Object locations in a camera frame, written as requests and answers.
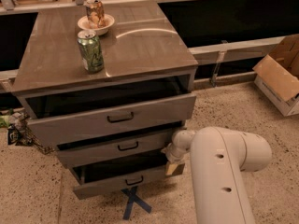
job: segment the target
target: white robotic arm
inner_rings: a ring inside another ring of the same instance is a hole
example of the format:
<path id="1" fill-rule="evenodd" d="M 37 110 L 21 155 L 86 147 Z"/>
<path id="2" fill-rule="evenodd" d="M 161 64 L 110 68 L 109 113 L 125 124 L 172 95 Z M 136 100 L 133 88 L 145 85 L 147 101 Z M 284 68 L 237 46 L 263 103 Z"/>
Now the white robotic arm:
<path id="1" fill-rule="evenodd" d="M 174 133 L 165 154 L 179 163 L 191 152 L 198 224 L 255 223 L 240 171 L 263 169 L 272 158 L 265 139 L 253 133 L 207 127 Z"/>

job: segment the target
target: white plate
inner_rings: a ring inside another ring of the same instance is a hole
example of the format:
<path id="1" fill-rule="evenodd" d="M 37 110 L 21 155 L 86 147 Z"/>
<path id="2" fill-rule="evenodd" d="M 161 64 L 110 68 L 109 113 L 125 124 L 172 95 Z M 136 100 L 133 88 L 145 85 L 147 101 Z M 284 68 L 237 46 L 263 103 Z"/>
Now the white plate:
<path id="1" fill-rule="evenodd" d="M 105 14 L 106 26 L 101 28 L 91 28 L 90 24 L 88 23 L 87 16 L 84 16 L 79 19 L 78 27 L 83 30 L 94 30 L 97 33 L 97 35 L 104 35 L 109 30 L 109 27 L 111 27 L 114 24 L 114 22 L 115 20 L 111 15 Z"/>

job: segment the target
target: drawer front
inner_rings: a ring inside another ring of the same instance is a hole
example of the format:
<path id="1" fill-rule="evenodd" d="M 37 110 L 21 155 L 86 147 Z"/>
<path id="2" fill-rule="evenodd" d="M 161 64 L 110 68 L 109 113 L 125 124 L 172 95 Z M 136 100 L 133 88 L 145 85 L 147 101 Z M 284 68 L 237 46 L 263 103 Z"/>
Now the drawer front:
<path id="1" fill-rule="evenodd" d="M 57 157 L 65 168 L 72 168 L 89 163 L 107 161 L 120 157 L 162 149 L 171 142 L 174 129 L 155 132 L 148 135 L 134 136 L 125 140 L 105 142 L 80 148 L 59 151 Z"/>
<path id="2" fill-rule="evenodd" d="M 111 191 L 129 189 L 164 178 L 166 178 L 165 166 L 159 166 L 129 175 L 121 175 L 102 181 L 83 184 L 79 187 L 75 187 L 74 192 L 79 199 L 85 199 L 96 195 L 107 194 Z"/>
<path id="3" fill-rule="evenodd" d="M 134 105 L 32 119 L 28 126 L 43 146 L 57 146 L 189 119 L 195 98 L 189 93 Z"/>

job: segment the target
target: cardboard box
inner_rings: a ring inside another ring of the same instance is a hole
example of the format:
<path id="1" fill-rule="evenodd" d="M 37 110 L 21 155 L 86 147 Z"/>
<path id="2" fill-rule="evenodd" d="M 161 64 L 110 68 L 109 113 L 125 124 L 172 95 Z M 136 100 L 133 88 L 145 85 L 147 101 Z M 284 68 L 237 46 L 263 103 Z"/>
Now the cardboard box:
<path id="1" fill-rule="evenodd" d="M 253 70 L 255 84 L 282 115 L 299 114 L 299 35 L 286 36 Z"/>

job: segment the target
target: concrete floor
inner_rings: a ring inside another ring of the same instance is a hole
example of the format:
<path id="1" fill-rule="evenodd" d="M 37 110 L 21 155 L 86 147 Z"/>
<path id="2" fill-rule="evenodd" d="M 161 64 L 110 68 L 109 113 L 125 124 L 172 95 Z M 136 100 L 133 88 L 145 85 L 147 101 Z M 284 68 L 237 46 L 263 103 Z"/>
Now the concrete floor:
<path id="1" fill-rule="evenodd" d="M 298 224 L 299 116 L 282 117 L 252 82 L 194 93 L 189 129 L 227 127 L 257 133 L 270 143 L 268 167 L 243 173 L 256 223 Z M 127 197 L 120 191 L 79 201 L 72 192 L 77 181 L 54 154 L 9 147 L 6 135 L 1 129 L 0 224 L 196 223 L 189 156 L 183 175 L 140 186 L 137 195 L 152 211 L 134 204 L 124 221 Z"/>

